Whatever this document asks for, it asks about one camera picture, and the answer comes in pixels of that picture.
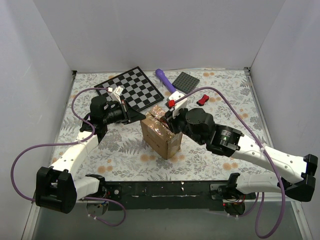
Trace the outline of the brown taped cardboard box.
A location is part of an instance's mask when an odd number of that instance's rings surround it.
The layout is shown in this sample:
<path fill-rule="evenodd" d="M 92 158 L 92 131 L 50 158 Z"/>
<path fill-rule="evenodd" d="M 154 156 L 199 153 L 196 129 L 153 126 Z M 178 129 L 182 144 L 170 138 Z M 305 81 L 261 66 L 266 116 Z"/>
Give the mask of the brown taped cardboard box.
<path fill-rule="evenodd" d="M 161 121 L 165 111 L 155 105 L 146 113 L 146 118 L 140 121 L 144 141 L 163 159 L 172 158 L 180 149 L 182 133 L 172 133 Z"/>

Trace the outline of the red black utility knife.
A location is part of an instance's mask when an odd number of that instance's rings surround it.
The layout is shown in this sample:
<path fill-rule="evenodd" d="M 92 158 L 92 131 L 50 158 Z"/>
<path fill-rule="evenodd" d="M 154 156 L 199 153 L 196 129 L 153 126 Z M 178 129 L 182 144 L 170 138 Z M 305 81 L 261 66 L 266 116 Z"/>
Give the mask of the red black utility knife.
<path fill-rule="evenodd" d="M 204 94 L 204 95 L 202 96 L 202 98 L 196 102 L 196 104 L 197 104 L 198 106 L 201 106 L 201 107 L 202 107 L 202 106 L 205 105 L 205 103 L 206 103 L 209 99 L 210 99 L 210 97 L 209 97 L 208 95 Z"/>

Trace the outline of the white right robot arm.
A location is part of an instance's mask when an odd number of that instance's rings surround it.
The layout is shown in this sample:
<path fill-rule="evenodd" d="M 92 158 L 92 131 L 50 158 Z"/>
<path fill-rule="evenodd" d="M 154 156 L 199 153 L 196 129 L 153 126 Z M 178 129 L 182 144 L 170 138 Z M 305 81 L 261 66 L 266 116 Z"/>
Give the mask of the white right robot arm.
<path fill-rule="evenodd" d="M 271 147 L 263 149 L 248 135 L 227 125 L 216 124 L 211 114 L 201 108 L 169 110 L 161 118 L 174 133 L 183 133 L 219 156 L 232 157 L 260 166 L 268 174 L 232 173 L 227 183 L 212 187 L 216 198 L 237 199 L 251 193 L 284 193 L 300 202 L 309 202 L 316 188 L 315 155 L 294 156 Z"/>

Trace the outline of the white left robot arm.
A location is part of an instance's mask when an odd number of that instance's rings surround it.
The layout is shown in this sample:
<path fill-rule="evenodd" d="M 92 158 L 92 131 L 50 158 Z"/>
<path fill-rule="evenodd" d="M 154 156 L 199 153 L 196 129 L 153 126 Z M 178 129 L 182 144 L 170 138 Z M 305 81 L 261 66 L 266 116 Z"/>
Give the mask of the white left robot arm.
<path fill-rule="evenodd" d="M 76 144 L 69 147 L 61 159 L 38 170 L 36 205 L 68 214 L 80 199 L 103 199 L 108 193 L 103 176 L 88 174 L 80 180 L 74 180 L 74 176 L 86 157 L 105 137 L 108 125 L 127 125 L 145 118 L 143 113 L 133 109 L 125 100 L 108 101 L 103 96 L 92 98 L 90 112 L 84 118 Z"/>

